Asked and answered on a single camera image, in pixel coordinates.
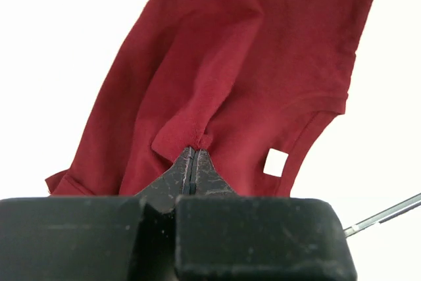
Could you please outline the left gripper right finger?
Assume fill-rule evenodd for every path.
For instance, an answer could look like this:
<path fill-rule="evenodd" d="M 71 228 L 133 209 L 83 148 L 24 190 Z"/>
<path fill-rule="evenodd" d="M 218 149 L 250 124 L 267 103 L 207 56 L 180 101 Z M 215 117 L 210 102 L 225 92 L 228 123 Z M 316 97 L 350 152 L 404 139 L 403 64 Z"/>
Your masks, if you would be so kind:
<path fill-rule="evenodd" d="M 180 280 L 356 280 L 341 223 L 319 199 L 242 197 L 194 151 L 176 202 Z"/>

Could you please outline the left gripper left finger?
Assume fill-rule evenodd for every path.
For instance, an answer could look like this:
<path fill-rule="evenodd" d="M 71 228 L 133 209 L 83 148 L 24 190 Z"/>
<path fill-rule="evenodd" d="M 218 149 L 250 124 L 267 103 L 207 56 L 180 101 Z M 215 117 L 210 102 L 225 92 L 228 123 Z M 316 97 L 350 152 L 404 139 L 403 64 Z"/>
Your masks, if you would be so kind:
<path fill-rule="evenodd" d="M 135 196 L 1 201 L 2 280 L 175 280 L 174 203 L 194 151 Z"/>

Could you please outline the dark red t-shirt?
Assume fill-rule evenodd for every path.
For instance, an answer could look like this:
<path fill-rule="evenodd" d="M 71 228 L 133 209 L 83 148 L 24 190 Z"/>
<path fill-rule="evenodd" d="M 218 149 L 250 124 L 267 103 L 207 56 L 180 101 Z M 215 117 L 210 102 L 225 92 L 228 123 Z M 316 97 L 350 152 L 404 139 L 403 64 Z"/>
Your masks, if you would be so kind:
<path fill-rule="evenodd" d="M 345 112 L 373 0 L 149 0 L 51 195 L 133 195 L 187 147 L 241 195 L 288 196 Z"/>

